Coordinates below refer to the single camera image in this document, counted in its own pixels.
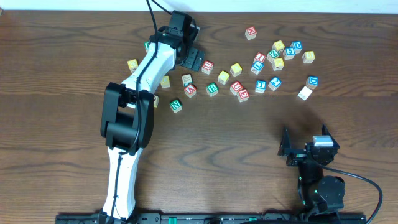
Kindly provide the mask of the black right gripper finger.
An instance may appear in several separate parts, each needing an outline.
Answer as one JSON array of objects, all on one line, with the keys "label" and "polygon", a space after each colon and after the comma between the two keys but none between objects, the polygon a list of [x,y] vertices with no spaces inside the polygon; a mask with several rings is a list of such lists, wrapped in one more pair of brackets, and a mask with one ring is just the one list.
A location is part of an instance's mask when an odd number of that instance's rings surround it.
[{"label": "black right gripper finger", "polygon": [[324,124],[322,126],[322,145],[337,145],[333,136],[330,134],[327,126]]},{"label": "black right gripper finger", "polygon": [[292,146],[290,144],[289,134],[287,128],[284,127],[282,130],[282,139],[279,146],[279,155],[288,155],[292,150]]}]

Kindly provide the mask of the yellow O block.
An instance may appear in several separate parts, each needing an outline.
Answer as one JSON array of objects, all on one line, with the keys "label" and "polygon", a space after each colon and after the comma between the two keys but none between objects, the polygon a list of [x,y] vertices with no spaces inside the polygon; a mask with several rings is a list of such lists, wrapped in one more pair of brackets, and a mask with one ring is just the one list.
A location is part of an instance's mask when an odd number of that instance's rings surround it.
[{"label": "yellow O block", "polygon": [[170,77],[165,75],[160,82],[162,88],[170,88]]}]

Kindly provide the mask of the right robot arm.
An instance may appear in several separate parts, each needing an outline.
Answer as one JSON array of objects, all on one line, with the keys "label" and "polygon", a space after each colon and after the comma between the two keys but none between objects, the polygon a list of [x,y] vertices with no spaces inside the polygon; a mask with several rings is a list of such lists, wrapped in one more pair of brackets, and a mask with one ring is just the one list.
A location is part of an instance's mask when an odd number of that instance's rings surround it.
[{"label": "right robot arm", "polygon": [[308,222],[316,215],[336,213],[344,207],[344,180],[323,173],[339,148],[326,126],[322,126],[321,135],[312,137],[312,142],[306,143],[302,149],[292,147],[288,130],[283,129],[277,155],[286,158],[287,166],[298,168],[298,194],[303,202],[303,209],[298,214],[301,221]]}]

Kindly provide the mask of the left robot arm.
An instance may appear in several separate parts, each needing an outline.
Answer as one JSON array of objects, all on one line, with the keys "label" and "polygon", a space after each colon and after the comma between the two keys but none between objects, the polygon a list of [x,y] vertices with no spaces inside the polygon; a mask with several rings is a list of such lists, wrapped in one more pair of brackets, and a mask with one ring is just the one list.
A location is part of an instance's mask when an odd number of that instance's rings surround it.
[{"label": "left robot arm", "polygon": [[126,223],[131,218],[139,158],[154,128],[154,93],[176,65],[199,70],[205,57],[193,46],[199,31],[192,16],[173,11],[167,26],[155,28],[147,54],[131,76],[106,87],[100,133],[108,147],[110,170],[99,223]]}]

